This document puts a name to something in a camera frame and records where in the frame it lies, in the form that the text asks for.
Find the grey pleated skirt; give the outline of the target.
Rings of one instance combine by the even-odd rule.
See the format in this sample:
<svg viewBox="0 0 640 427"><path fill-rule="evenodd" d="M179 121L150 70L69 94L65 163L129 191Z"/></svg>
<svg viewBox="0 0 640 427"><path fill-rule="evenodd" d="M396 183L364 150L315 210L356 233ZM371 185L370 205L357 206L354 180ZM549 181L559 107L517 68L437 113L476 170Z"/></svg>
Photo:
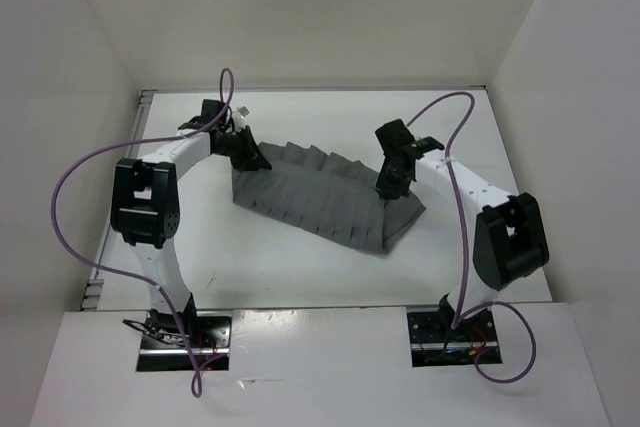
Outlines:
<svg viewBox="0 0 640 427"><path fill-rule="evenodd" d="M272 169L232 171L233 202L347 248L387 255L426 211L415 194L383 200L378 173L316 146L259 147Z"/></svg>

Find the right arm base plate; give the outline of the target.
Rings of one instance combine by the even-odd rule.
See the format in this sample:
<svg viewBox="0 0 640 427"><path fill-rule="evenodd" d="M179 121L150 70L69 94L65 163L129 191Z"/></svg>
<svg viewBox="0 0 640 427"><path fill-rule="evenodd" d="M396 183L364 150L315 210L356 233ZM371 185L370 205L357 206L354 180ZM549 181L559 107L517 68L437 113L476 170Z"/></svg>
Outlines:
<svg viewBox="0 0 640 427"><path fill-rule="evenodd" d="M436 307L408 309L408 336L413 368L501 364L494 318L488 310L451 331Z"/></svg>

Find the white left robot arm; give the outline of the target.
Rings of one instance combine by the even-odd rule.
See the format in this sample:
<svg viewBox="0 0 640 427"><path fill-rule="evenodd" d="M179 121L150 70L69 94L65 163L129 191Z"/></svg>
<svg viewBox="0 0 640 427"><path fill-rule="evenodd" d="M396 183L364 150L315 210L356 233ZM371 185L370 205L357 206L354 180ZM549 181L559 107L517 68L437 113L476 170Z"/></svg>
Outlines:
<svg viewBox="0 0 640 427"><path fill-rule="evenodd" d="M271 170L251 129L199 132L185 124L174 140L141 158L116 164L110 223L128 244L147 284L152 328L176 346L192 344L199 334L193 295L184 282L174 237L181 221L179 180L212 155L227 157L234 170Z"/></svg>

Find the aluminium table frame rail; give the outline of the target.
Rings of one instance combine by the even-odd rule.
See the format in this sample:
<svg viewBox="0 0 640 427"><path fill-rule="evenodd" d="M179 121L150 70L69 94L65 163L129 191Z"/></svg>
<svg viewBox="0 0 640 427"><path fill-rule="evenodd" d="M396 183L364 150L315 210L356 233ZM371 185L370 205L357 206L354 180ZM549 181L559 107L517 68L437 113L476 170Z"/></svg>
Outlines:
<svg viewBox="0 0 640 427"><path fill-rule="evenodd" d="M133 144L133 141L139 139L141 136L141 131L144 130L146 117L148 115L148 110L153 101L154 95L155 95L154 89L142 90L140 92L138 106L136 109L136 115L135 115L132 130L131 130L129 142L125 146L125 151L124 151L125 158L132 156L131 148L135 147L135 145ZM122 182L120 180L120 177L121 177L121 175L119 174L120 171L121 171L120 161L118 161L116 163L116 166L114 167L114 184L112 187L111 196L109 198L110 203L109 203L109 211L107 215L107 223L104 228L103 235L94 258L95 264L102 264L104 261L107 243L112 232L112 224L113 224L112 219L117 216L116 211L117 211L118 201L120 200L121 197L126 196L126 194L122 194L121 191L122 189L126 189L127 185L130 184L130 181ZM99 267L93 267L85 286L83 299L80 305L81 311L95 312L98 310L104 282L105 280L102 277L102 270Z"/></svg>

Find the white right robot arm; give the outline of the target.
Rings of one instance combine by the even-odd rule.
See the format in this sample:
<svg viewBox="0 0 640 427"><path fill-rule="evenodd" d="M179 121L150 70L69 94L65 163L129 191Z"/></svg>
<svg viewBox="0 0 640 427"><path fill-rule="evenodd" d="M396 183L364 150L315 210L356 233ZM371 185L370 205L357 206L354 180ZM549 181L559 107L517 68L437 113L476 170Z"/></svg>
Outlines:
<svg viewBox="0 0 640 427"><path fill-rule="evenodd" d="M528 193L494 186L448 155L436 139L417 139L403 124L399 127L398 132L376 131L384 156L376 190L381 198L396 200L419 183L452 201L462 216L462 278L438 308L440 332L459 340L500 291L549 261L539 204Z"/></svg>

